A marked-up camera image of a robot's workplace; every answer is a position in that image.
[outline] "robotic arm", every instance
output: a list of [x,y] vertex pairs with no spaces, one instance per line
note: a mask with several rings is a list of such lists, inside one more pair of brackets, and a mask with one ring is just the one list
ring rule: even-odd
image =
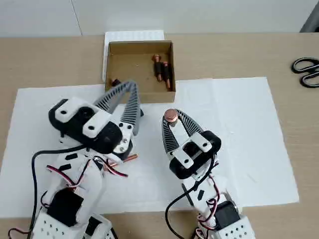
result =
[[[179,145],[171,128],[180,122],[188,140]],[[170,159],[170,170],[182,180],[184,194],[172,201],[166,209],[169,229],[180,239],[168,221],[169,208],[186,196],[199,212],[196,239],[254,239],[248,218],[242,215],[227,193],[226,178],[215,175],[217,152],[221,140],[212,132],[204,131],[191,117],[177,109],[169,109],[162,119],[164,149]]]
[[[126,92],[130,97],[124,113],[115,119],[112,113]],[[50,110],[49,120],[60,131],[61,144],[79,149],[60,154],[47,166],[52,180],[41,197],[42,209],[35,225],[31,224],[34,239],[117,239],[111,222],[94,210],[104,192],[106,173],[127,176],[115,170],[109,160],[122,163],[128,157],[139,118],[134,82],[112,88],[94,105],[71,98]]]

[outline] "copper cylinder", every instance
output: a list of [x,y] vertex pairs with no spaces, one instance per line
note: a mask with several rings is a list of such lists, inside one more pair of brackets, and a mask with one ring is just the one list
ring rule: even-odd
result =
[[178,113],[175,109],[168,109],[164,113],[164,119],[170,126],[174,127],[178,122]]

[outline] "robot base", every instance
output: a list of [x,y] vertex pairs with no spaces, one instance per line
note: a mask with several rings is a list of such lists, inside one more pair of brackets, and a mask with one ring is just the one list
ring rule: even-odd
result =
[[33,229],[33,239],[118,239],[109,220],[92,215],[88,224],[68,227],[41,210]]

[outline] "white paper sheet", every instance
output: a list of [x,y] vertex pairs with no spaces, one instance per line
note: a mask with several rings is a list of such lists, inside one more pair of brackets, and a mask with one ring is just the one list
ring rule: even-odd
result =
[[211,82],[240,205],[298,202],[297,185],[267,79]]
[[[201,84],[190,82],[188,87],[202,91]],[[104,86],[71,86],[55,88],[20,89],[13,109],[7,147],[0,173],[0,217],[30,217],[33,205],[33,183],[30,169],[32,155],[43,149],[61,147],[59,133],[49,123],[48,110],[63,98],[78,96],[90,102],[103,94]],[[181,181],[169,170],[169,160],[161,139],[161,118],[166,109],[181,108],[206,129],[216,134],[221,125],[211,110],[209,91],[200,97],[189,92],[187,87],[177,86],[175,104],[144,104],[145,115],[141,118],[140,132],[134,140],[137,160],[119,166],[129,178],[109,175],[106,192],[98,205],[99,213],[136,211],[164,211],[170,201],[183,193]],[[121,113],[119,106],[115,114]],[[221,150],[222,158],[218,171],[229,178],[230,192],[236,197],[228,156]],[[55,155],[40,156],[36,160],[38,191],[43,193],[49,184],[45,166]],[[186,199],[176,204],[175,209],[187,209]]]
[[[107,191],[98,206],[99,213],[163,211],[182,192],[180,181],[168,168],[161,141],[162,114],[173,107],[183,110],[204,129],[222,138],[218,170],[228,177],[230,192],[236,202],[255,206],[298,201],[267,80],[228,81],[178,81],[174,104],[142,105],[145,115],[134,148],[139,158],[119,167],[119,170],[129,173],[128,179],[107,177]],[[48,110],[60,99],[71,96],[93,102],[103,90],[103,85],[95,85],[18,91],[0,172],[0,217],[31,215],[33,183],[30,159],[36,151],[60,148],[59,134],[47,118]],[[265,159],[270,154],[267,152],[269,148],[272,148],[271,157]],[[39,192],[44,192],[49,184],[49,173],[44,168],[55,158],[46,155],[36,161]],[[187,207],[187,201],[183,200],[175,209]]]

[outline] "copper part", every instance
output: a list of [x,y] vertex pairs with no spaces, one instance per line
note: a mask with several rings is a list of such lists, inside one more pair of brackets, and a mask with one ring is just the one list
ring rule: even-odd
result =
[[155,54],[155,55],[152,57],[152,60],[153,60],[154,62],[160,62],[161,56],[158,55],[158,54]]
[[161,77],[161,74],[158,74],[157,79],[158,79],[158,81],[162,81],[163,80],[162,77]]
[[[155,54],[155,55],[152,57],[152,60],[154,61],[154,63],[160,62],[161,56],[158,55],[158,54]],[[163,80],[162,77],[161,77],[161,74],[157,74],[157,75],[156,75],[156,78],[157,78],[158,81],[162,81],[162,80]]]
[[[163,64],[164,64],[164,67],[168,67],[168,62],[167,61],[164,61]],[[166,79],[166,88],[168,90],[170,90],[170,79],[169,79],[168,76],[167,76],[167,79]]]
[[168,109],[164,113],[164,119],[171,125],[175,126],[178,120],[178,113],[175,109]]
[[[133,160],[133,159],[136,159],[138,157],[138,155],[135,153],[135,154],[132,154],[132,155],[130,155],[129,157],[127,157],[126,159],[124,159],[123,160],[123,163],[126,163],[126,162],[128,162],[128,161],[131,161],[131,160]],[[115,163],[115,162],[113,162],[113,163],[110,163],[110,166],[113,168],[113,167],[115,167],[115,166],[118,166],[118,164],[117,163]]]

